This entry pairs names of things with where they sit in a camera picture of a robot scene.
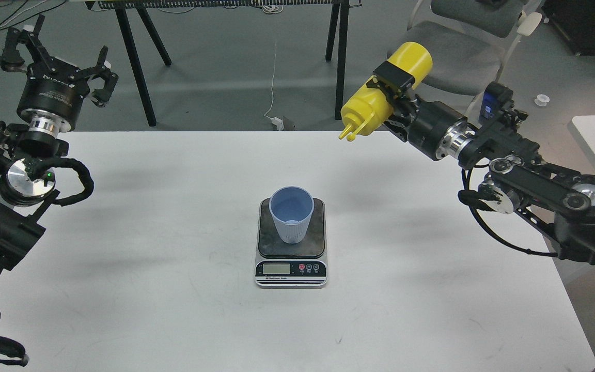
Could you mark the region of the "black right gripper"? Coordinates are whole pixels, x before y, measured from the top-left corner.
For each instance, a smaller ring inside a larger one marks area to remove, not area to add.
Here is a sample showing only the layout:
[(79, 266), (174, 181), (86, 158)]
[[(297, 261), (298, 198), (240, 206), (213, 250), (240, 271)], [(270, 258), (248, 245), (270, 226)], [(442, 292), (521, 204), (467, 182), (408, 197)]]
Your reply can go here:
[(442, 102), (410, 99), (413, 85), (415, 77), (389, 61), (373, 71), (371, 87), (380, 90), (394, 109), (387, 129), (434, 161), (458, 158), (469, 144), (467, 118)]

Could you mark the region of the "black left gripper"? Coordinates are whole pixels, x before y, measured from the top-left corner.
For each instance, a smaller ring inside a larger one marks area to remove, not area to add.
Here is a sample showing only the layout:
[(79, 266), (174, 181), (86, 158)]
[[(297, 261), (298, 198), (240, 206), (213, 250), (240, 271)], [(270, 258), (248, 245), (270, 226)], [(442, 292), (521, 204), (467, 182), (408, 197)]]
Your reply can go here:
[[(39, 39), (44, 19), (41, 14), (32, 28), (12, 27), (7, 31), (0, 68), (27, 76), (17, 106), (17, 115), (21, 119), (29, 123), (33, 114), (49, 113), (59, 118), (60, 132), (71, 132), (75, 130), (84, 99), (89, 97), (97, 107), (106, 106), (118, 82), (118, 75), (111, 71), (106, 61), (108, 47), (104, 45), (95, 66), (69, 72), (68, 82), (55, 78), (60, 66)], [(26, 47), (31, 64), (27, 64), (21, 56), (19, 45)], [(89, 82), (94, 79), (101, 79), (104, 85), (90, 91)]]

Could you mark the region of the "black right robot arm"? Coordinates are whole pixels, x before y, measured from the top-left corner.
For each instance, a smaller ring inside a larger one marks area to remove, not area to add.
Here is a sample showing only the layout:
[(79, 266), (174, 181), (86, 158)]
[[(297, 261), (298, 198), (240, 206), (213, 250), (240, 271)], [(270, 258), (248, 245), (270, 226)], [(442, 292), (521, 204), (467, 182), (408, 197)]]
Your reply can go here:
[(595, 264), (595, 176), (543, 160), (539, 145), (518, 133), (527, 113), (514, 108), (511, 89), (487, 86), (475, 127), (446, 104), (410, 97), (415, 85), (415, 76), (389, 61), (367, 83), (390, 105), (384, 124), (392, 134), (432, 160), (458, 160), (458, 197), (489, 235), (496, 237), (480, 210), (516, 213), (552, 242), (554, 257)]

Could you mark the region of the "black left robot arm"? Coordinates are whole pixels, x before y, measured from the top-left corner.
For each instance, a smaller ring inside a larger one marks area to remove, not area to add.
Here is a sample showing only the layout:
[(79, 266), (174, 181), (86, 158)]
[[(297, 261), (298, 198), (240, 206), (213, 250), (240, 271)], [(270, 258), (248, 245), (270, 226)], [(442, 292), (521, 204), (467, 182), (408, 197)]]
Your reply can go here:
[(39, 219), (49, 206), (74, 205), (92, 195), (90, 171), (68, 157), (68, 142), (58, 136), (75, 129), (86, 98), (106, 106), (118, 81), (106, 46), (90, 68), (51, 56), (39, 39), (43, 20), (40, 15), (34, 26), (9, 28), (0, 55), (3, 71), (26, 75), (17, 107), (22, 122), (0, 121), (0, 275), (42, 238)]

